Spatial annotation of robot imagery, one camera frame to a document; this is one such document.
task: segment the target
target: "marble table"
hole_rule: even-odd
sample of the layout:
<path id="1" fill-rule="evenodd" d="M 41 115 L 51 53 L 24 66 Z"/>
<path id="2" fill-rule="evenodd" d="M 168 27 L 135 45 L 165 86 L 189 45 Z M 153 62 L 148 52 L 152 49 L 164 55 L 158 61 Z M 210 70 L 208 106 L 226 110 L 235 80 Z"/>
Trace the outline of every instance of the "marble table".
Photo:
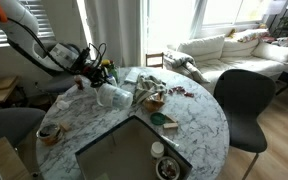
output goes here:
<path id="1" fill-rule="evenodd" d="M 131 68 L 120 69 L 118 86 L 134 93 L 135 85 L 124 82 Z M 75 158 L 75 152 L 105 133 L 126 118 L 136 115 L 156 132 L 179 144 L 175 148 L 192 165 L 189 179 L 215 179 L 224 165 L 228 147 L 229 130 L 225 115 L 216 100 L 202 86 L 180 74 L 155 68 L 139 68 L 166 82 L 168 88 L 183 86 L 194 98 L 181 94 L 168 95 L 165 105 L 159 110 L 176 118 L 177 131 L 166 131 L 153 125 L 142 105 L 117 110 L 101 107 L 96 102 L 92 89 L 81 91 L 73 86 L 64 94 L 70 103 L 66 110 L 53 105 L 42 124 L 64 121 L 72 130 L 53 146 L 36 143 L 37 161 L 44 179 L 83 179 Z"/>

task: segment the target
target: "white wall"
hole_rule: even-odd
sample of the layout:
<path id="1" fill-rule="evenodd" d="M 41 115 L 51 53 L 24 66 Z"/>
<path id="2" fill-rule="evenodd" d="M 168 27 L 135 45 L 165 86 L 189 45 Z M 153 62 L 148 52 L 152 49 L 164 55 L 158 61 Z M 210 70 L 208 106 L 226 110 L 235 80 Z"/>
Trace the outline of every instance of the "white wall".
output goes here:
<path id="1" fill-rule="evenodd" d="M 42 0 L 56 40 L 86 48 L 86 39 L 75 0 Z"/>
<path id="2" fill-rule="evenodd" d="M 51 26 L 58 42 L 72 43 L 80 48 L 86 47 L 85 36 L 74 0 L 43 0 Z M 0 77 L 20 76 L 20 85 L 28 96 L 39 94 L 34 82 L 43 83 L 49 79 L 47 73 L 11 47 L 0 47 Z"/>
<path id="3" fill-rule="evenodd" d="M 24 87 L 28 96 L 34 96 L 39 93 L 34 87 L 34 82 L 42 83 L 51 78 L 13 48 L 1 47 L 0 78 L 11 75 L 20 77 L 20 85 Z"/>

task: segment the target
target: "window blind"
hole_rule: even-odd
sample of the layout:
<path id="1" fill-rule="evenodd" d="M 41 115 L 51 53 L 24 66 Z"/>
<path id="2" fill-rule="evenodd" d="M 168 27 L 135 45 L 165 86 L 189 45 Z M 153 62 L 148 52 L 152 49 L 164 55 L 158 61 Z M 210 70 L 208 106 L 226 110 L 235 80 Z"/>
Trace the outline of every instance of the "window blind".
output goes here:
<path id="1" fill-rule="evenodd" d="M 47 18 L 41 0 L 19 0 L 19 1 L 23 5 L 25 5 L 37 18 L 39 26 L 38 37 L 41 39 L 54 37 L 52 27 L 49 23 L 49 20 Z M 5 33 L 0 29 L 0 47 L 2 46 L 8 46 L 8 43 Z"/>

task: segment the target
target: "wooden floor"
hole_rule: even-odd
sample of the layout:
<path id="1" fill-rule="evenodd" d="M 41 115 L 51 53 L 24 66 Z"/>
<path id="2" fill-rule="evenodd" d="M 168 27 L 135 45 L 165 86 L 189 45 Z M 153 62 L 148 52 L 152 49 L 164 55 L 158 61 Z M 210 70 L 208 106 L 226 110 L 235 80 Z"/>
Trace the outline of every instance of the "wooden floor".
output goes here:
<path id="1" fill-rule="evenodd" d="M 268 149 L 261 153 L 248 180 L 288 180 L 288 90 L 274 98 L 258 122 Z M 217 180 L 242 179 L 255 154 L 230 147 L 226 163 Z"/>

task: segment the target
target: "gray chair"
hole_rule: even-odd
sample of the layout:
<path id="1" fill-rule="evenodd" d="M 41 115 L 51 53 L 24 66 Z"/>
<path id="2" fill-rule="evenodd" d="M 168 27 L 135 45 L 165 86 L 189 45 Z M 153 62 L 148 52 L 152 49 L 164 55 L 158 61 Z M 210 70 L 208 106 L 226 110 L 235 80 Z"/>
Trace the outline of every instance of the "gray chair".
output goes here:
<path id="1" fill-rule="evenodd" d="M 225 71 L 215 86 L 214 97 L 229 125 L 230 145 L 256 153 L 243 179 L 251 171 L 259 153 L 267 148 L 257 117 L 270 104 L 274 94 L 275 83 L 272 79 L 241 69 Z"/>
<path id="2" fill-rule="evenodd" d="M 33 108 L 0 110 L 0 138 L 6 137 L 16 147 L 44 118 L 45 112 Z"/>
<path id="3" fill-rule="evenodd" d="M 74 76 L 66 72 L 62 72 L 61 74 L 54 76 L 47 83 L 42 84 L 37 88 L 42 92 L 58 95 L 65 93 L 69 88 L 71 88 L 74 85 L 75 85 Z"/>

